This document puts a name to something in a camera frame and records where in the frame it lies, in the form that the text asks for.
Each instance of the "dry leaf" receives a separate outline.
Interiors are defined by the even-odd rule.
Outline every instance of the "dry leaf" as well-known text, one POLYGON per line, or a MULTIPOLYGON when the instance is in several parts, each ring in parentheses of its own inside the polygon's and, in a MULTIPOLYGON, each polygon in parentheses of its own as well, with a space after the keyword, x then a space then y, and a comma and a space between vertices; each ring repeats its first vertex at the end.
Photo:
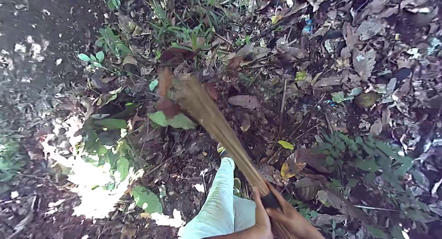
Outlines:
POLYGON ((259 107, 259 102, 256 96, 237 95, 229 98, 228 102, 231 105, 238 105, 244 108, 254 109, 259 107))
POLYGON ((300 154, 292 153, 282 164, 281 176, 282 179, 290 179, 295 176, 305 167, 306 163, 300 154))
POLYGON ((170 67, 158 68, 158 94, 167 97, 167 92, 172 86, 172 72, 170 67))
POLYGON ((319 79, 313 87, 322 87, 322 86, 330 86, 330 85, 340 85, 342 82, 342 76, 332 76, 327 78, 319 79))
POLYGON ((306 162, 309 166, 315 168, 319 172, 323 173, 331 173, 327 167, 325 166, 325 156, 321 154, 312 154, 310 150, 304 148, 298 148, 295 150, 295 158, 301 158, 304 162, 306 162))
POLYGON ((353 67, 361 76, 363 81, 367 81, 371 76, 374 64, 376 63, 376 52, 374 49, 359 51, 353 50, 353 67))
POLYGON ((132 64, 132 65, 138 66, 138 61, 134 56, 127 55, 123 60, 123 65, 125 65, 125 64, 132 64))
POLYGON ((312 200, 321 189, 319 182, 308 177, 295 181, 294 185, 296 197, 303 201, 312 200))
POLYGON ((204 88, 207 90, 210 97, 212 97, 214 100, 218 100, 218 90, 214 84, 204 83, 204 88))

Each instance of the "brown dead leaf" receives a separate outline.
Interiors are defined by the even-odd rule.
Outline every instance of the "brown dead leaf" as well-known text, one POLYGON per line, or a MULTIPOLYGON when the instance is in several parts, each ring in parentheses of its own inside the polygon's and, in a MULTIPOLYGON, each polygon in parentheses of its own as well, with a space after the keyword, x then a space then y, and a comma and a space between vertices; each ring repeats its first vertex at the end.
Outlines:
POLYGON ((356 33, 360 40, 368 40, 383 30, 387 24, 381 20, 370 19, 363 21, 356 33))
POLYGON ((342 83, 343 76, 331 76, 327 78, 319 79, 313 87, 322 87, 322 86, 330 86, 330 85, 340 85, 342 83))
POLYGON ((125 65, 125 64, 131 64, 134 66, 138 66, 138 61, 134 56, 127 55, 123 60, 123 65, 125 65))
POLYGON ((181 111, 181 106, 170 101, 168 97, 162 97, 155 108, 157 108, 157 110, 162 110, 167 118, 173 118, 181 111))
POLYGON ((292 153, 282 164, 281 176, 282 179, 289 179, 305 167, 306 162, 302 159, 300 154, 292 153))
POLYGON ((248 109, 259 107, 259 102, 256 96, 237 95, 229 98, 228 102, 231 105, 238 105, 248 109))
POLYGON ((342 193, 328 187, 324 190, 318 191, 318 195, 320 192, 322 195, 320 198, 321 202, 325 201, 327 204, 340 210, 343 214, 349 215, 352 218, 357 218, 362 222, 367 223, 370 220, 368 215, 363 212, 362 209, 356 208, 350 201, 344 198, 342 193))
POLYGON ((373 0, 359 14, 356 15, 354 22, 358 23, 365 19, 368 15, 380 13, 384 10, 385 4, 389 0, 373 0))
POLYGON ((295 154, 299 154, 299 156, 295 156, 296 158, 300 157, 307 165, 315 168, 319 172, 322 173, 331 173, 327 167, 325 166, 325 156, 322 154, 312 154, 310 150, 304 148, 297 148, 295 150, 295 154))
POLYGON ((295 181, 294 185, 296 197, 302 201, 312 200, 321 189, 319 182, 308 177, 295 181))
POLYGON ((243 114, 243 120, 241 123, 241 130, 242 132, 246 132, 250 128, 251 122, 250 122, 250 116, 247 113, 243 114))
POLYGON ((367 81, 371 76, 374 64, 376 63, 376 52, 374 49, 359 51, 353 50, 353 67, 361 76, 363 81, 367 81))
POLYGON ((241 62, 243 61, 243 57, 241 56, 235 56, 231 59, 229 59, 229 62, 227 62, 227 67, 230 70, 234 70, 236 71, 236 69, 238 69, 238 67, 240 66, 241 62))
POLYGON ((158 68, 158 94, 162 97, 167 96, 167 92, 172 86, 172 72, 170 67, 158 68))
POLYGON ((212 83, 204 83, 204 88, 207 90, 207 93, 214 100, 218 100, 218 90, 212 83))

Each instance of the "stick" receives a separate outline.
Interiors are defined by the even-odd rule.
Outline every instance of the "stick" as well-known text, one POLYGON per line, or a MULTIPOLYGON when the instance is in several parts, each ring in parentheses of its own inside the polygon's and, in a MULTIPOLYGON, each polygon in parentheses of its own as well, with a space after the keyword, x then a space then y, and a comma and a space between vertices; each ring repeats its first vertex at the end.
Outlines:
MULTIPOLYGON (((270 194, 266 183, 251 164, 245 149, 238 140, 235 131, 229 126, 217 105, 210 98, 202 85, 188 76, 181 77, 177 99, 181 107, 189 110, 193 116, 232 156, 238 169, 247 181, 256 186, 263 196, 270 194)), ((273 222, 278 234, 284 239, 295 239, 282 224, 273 222)))
POLYGON ((287 89, 287 78, 284 81, 284 92, 282 93, 281 110, 279 111, 279 132, 278 132, 278 134, 281 134, 282 118, 284 116, 285 90, 286 89, 287 89))

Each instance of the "green leaf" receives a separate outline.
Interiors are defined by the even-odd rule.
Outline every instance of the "green leaf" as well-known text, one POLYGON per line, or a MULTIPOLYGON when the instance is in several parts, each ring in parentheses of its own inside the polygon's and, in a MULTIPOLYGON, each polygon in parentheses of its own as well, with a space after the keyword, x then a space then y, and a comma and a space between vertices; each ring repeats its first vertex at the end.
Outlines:
POLYGON ((117 170, 120 173, 120 182, 123 181, 129 174, 129 161, 120 156, 117 161, 117 170))
POLYGON ((283 146, 284 148, 293 150, 295 149, 295 147, 293 145, 291 145, 290 143, 288 143, 287 141, 278 141, 279 145, 283 146))
POLYGON ((333 92, 331 96, 331 100, 335 103, 340 104, 344 101, 344 91, 333 92))
POLYGON ((97 57, 97 59, 98 59, 99 61, 102 61, 102 60, 104 59, 104 53, 103 53, 103 51, 99 51, 99 52, 97 52, 97 54, 96 54, 95 56, 97 57))
POLYGON ((95 121, 95 124, 102 125, 108 129, 121 129, 121 128, 126 128, 126 126, 127 126, 127 123, 125 120, 114 119, 114 118, 101 119, 101 120, 95 121))
POLYGON ((399 225, 393 225, 393 227, 390 228, 390 234, 396 239, 405 239, 402 235, 402 228, 399 225))
POLYGON ((169 119, 167 123, 174 128, 182 128, 182 129, 195 128, 195 123, 193 123, 192 120, 186 117, 183 113, 179 113, 178 115, 174 116, 172 119, 169 119))
POLYGON ((91 54, 91 60, 92 61, 97 61, 97 58, 93 54, 91 54))
POLYGON ((81 60, 83 60, 83 61, 86 61, 86 62, 91 61, 91 59, 89 58, 89 56, 86 55, 86 54, 84 54, 84 53, 80 53, 80 54, 78 54, 77 56, 78 56, 79 59, 81 59, 81 60))
POLYGON ((317 213, 315 210, 313 210, 313 211, 310 213, 310 215, 312 216, 313 219, 315 219, 315 218, 318 216, 318 213, 317 213))
POLYGON ((376 179, 376 175, 374 173, 367 173, 364 177, 365 182, 371 184, 376 179))
POLYGON ((304 80, 307 77, 307 70, 304 71, 297 71, 295 81, 301 81, 304 80))
POLYGON ((327 157, 325 158, 325 164, 326 164, 326 165, 331 166, 331 165, 333 165, 333 163, 334 163, 334 159, 333 159, 332 157, 327 156, 327 157))
POLYGON ((166 120, 166 116, 162 111, 157 111, 155 113, 149 114, 149 118, 156 124, 167 127, 168 122, 166 120))
POLYGON ((160 203, 160 199, 153 192, 137 185, 132 189, 131 194, 134 197, 135 204, 147 213, 163 214, 163 206, 160 203))
POLYGON ((342 141, 338 141, 337 143, 335 143, 334 147, 341 152, 345 151, 345 144, 342 141))
POLYGON ((332 145, 330 143, 323 143, 319 146, 320 151, 324 151, 330 148, 332 148, 332 145))
POLYGON ((356 166, 371 173, 376 172, 380 168, 373 157, 367 157, 365 159, 357 158, 355 161, 349 162, 349 165, 356 166))
POLYGON ((382 231, 381 229, 378 229, 378 228, 373 227, 371 225, 366 225, 366 228, 376 238, 382 238, 382 239, 388 238, 387 235, 384 233, 384 231, 382 231))
POLYGON ((150 91, 153 91, 153 89, 155 89, 155 87, 158 85, 158 79, 154 79, 150 82, 149 84, 149 89, 150 91))
POLYGON ((348 186, 353 188, 358 184, 358 182, 359 182, 359 180, 354 179, 354 178, 348 179, 348 186))

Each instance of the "fallen leaves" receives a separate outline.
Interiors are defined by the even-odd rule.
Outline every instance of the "fallen leaves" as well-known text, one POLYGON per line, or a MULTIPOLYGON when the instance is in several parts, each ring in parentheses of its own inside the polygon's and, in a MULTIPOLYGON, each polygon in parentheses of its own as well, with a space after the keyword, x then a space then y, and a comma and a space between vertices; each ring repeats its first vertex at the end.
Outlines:
POLYGON ((305 161, 300 154, 292 153, 282 164, 281 177, 284 180, 290 179, 300 173, 305 167, 305 161))
POLYGON ((376 63, 376 52, 374 49, 359 51, 353 50, 353 67, 361 76, 363 81, 367 81, 371 76, 374 64, 376 63))
POLYGON ((237 95, 232 96, 228 99, 231 105, 242 106, 248 109, 255 109, 259 107, 259 102, 256 96, 250 95, 237 95))

